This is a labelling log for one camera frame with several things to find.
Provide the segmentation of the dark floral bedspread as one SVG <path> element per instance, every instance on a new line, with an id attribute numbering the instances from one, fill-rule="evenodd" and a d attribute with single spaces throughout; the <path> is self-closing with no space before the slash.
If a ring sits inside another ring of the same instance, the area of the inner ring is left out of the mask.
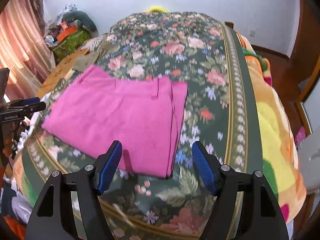
<path id="1" fill-rule="evenodd" d="M 45 93 L 16 180 L 34 205 L 51 173 L 77 172 L 119 140 L 99 198 L 116 239 L 198 239 L 214 205 L 192 146 L 236 172 L 263 166 L 258 111 L 240 41 L 195 12 L 130 15 L 85 48 L 98 59 Z"/>

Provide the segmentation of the grey stuffed pillow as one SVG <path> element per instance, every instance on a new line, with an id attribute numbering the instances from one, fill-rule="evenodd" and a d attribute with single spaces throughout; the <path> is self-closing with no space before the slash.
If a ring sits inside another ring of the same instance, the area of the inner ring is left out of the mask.
<path id="1" fill-rule="evenodd" d="M 89 32 L 91 37 L 97 37 L 99 32 L 97 26 L 91 20 L 91 18 L 83 11 L 72 11 L 65 13 L 62 16 L 62 22 L 70 23 L 71 25 L 76 26 L 77 28 L 85 29 Z"/>

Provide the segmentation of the magenta pink pants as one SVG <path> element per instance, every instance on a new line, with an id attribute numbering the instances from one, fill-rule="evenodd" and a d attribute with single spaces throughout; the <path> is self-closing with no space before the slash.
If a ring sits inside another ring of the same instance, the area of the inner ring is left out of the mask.
<path id="1" fill-rule="evenodd" d="M 92 65 L 53 103 L 42 128 L 92 158 L 117 140 L 119 168 L 171 175 L 182 129 L 188 86 L 168 77 L 121 80 Z"/>

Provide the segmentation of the green patterned storage bag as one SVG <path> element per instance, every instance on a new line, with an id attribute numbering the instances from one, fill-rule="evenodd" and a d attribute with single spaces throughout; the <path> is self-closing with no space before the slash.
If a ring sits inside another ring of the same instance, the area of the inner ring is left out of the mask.
<path id="1" fill-rule="evenodd" d="M 61 43 L 51 49 L 54 54 L 56 64 L 68 55 L 76 52 L 77 49 L 89 39 L 91 39 L 89 32 L 82 28 L 64 38 Z"/>

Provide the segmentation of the olive green folded pants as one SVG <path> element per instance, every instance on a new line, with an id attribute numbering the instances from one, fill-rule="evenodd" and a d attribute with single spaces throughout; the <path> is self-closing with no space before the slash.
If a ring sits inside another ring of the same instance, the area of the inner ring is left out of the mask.
<path id="1" fill-rule="evenodd" d="M 107 54 L 115 53 L 119 50 L 117 44 L 112 44 L 108 41 L 103 41 L 99 44 L 96 50 L 92 50 L 85 55 L 78 56 L 72 66 L 73 71 L 83 72 L 90 65 L 95 64 L 99 59 Z"/>

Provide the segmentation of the yellow foam bed rail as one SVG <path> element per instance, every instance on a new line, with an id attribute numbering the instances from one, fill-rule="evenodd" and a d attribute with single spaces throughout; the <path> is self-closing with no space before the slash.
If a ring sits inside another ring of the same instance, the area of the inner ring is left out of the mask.
<path id="1" fill-rule="evenodd" d="M 169 12 L 168 9 L 165 9 L 164 7 L 161 6 L 151 6 L 148 9 L 146 9 L 146 12 L 162 12 L 162 13 L 167 13 Z"/>

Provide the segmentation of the orange yellow fleece blanket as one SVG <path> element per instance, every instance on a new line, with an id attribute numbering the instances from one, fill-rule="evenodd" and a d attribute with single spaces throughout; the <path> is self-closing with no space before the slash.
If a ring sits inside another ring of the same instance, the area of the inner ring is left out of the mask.
<path id="1" fill-rule="evenodd" d="M 287 223 L 301 210 L 306 188 L 298 167 L 298 155 L 289 119 L 281 100 L 272 87 L 271 73 L 262 70 L 268 59 L 258 59 L 252 45 L 242 35 L 238 40 L 253 86 L 263 148 L 263 172 L 277 197 Z M 104 212 L 111 217 L 123 213 L 135 223 L 149 224 L 172 230 L 187 219 L 204 222 L 214 203 L 203 188 L 201 179 L 190 166 L 190 148 L 177 154 L 178 164 L 168 180 L 134 177 L 118 171 L 112 182 L 112 192 L 101 198 Z M 65 146 L 41 128 L 33 128 L 13 166 L 17 187 L 30 205 L 36 199 L 50 172 L 77 171 L 88 159 L 77 150 Z"/>

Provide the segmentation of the wooden lap desk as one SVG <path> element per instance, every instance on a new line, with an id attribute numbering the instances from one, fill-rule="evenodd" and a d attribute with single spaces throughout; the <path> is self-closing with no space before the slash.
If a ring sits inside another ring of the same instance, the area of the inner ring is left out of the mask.
<path id="1" fill-rule="evenodd" d="M 82 55 L 89 53 L 88 49 L 76 51 L 75 53 L 68 55 L 54 68 L 47 79 L 42 84 L 41 88 L 37 91 L 36 97 L 43 98 L 47 93 L 52 91 L 60 79 L 63 79 L 67 73 L 71 70 L 75 60 Z"/>

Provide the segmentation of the orange box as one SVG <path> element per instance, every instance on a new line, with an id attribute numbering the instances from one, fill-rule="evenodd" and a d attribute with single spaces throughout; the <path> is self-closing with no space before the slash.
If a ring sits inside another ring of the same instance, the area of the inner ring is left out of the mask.
<path id="1" fill-rule="evenodd" d="M 69 25 L 66 21 L 60 24 L 61 32 L 56 37 L 57 41 L 60 43 L 62 42 L 67 36 L 73 34 L 77 31 L 77 27 L 74 25 Z"/>

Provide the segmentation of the pink striped curtain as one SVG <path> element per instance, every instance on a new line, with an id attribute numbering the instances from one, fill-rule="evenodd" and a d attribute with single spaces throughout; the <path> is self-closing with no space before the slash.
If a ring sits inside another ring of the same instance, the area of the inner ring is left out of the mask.
<path id="1" fill-rule="evenodd" d="M 9 0 L 1 12 L 1 68 L 10 100 L 32 98 L 55 68 L 44 41 L 43 0 Z"/>

